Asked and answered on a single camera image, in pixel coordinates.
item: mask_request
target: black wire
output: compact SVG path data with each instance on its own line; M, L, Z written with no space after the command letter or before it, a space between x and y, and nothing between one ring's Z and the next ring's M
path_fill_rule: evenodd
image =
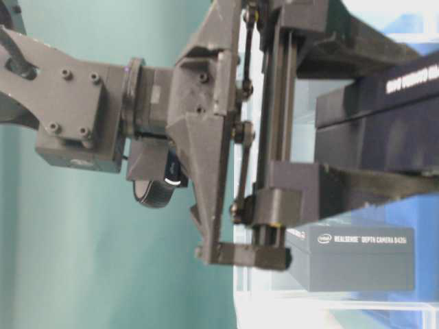
M19 46L6 32L3 25L0 26L0 45L2 45L11 56L11 60L14 63L14 72L24 77L25 79L32 80L36 77L36 71L32 64L30 64Z

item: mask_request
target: realsense camera box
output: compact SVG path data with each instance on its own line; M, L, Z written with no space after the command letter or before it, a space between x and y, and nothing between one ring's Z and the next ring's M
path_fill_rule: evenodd
M289 272L308 291L414 289L411 228L310 224L288 230L287 246Z

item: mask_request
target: green backdrop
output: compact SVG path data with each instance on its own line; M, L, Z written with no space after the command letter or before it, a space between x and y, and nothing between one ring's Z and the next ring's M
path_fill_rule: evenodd
M74 57L171 66L210 1L20 4L29 36ZM50 167L34 139L0 127L0 328L236 328L231 268L193 256L191 189L148 210L135 203L125 167L121 175Z

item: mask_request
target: transparent plastic container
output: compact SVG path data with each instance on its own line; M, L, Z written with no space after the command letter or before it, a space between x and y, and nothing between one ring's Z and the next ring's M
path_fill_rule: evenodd
M360 19L397 42L411 44L420 53L439 50L439 4L433 1L345 1ZM245 40L241 40L244 52ZM259 36L255 36L252 54L254 96L244 107L244 119L260 127L263 76ZM292 161L312 162L315 143L316 98L341 88L350 81L297 81L294 113ZM256 177L258 138L252 147L248 188ZM235 149L235 188L239 180L241 150ZM439 196L414 198L405 203L343 214L338 220L358 223L363 220L398 225L397 216L410 219L411 212L439 213ZM415 251L415 289L413 291L355 291L309 293L288 272L238 268L234 270L235 308L238 328L439 328L439 245L436 224L430 232L418 228L418 222L406 220L413 228ZM236 243L250 243L251 233L235 228ZM431 244L428 254L423 252Z

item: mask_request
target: hex socket screw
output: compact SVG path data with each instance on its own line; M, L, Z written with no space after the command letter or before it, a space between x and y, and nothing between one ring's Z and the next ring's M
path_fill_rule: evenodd
M208 73L201 73L198 76L198 80L202 83L202 84L206 84L207 82L209 82L209 74Z
M62 69L61 76L64 80L71 80L71 78L73 77L73 74L69 69Z
M99 84L101 82L101 77L96 72L90 73L90 80L93 84Z
M61 131L61 127L58 123L56 122L51 122L49 123L49 125L46 127L46 131L51 134L51 135L57 135L60 133Z
M86 127L80 128L80 136L83 139L89 139L90 138L90 130Z

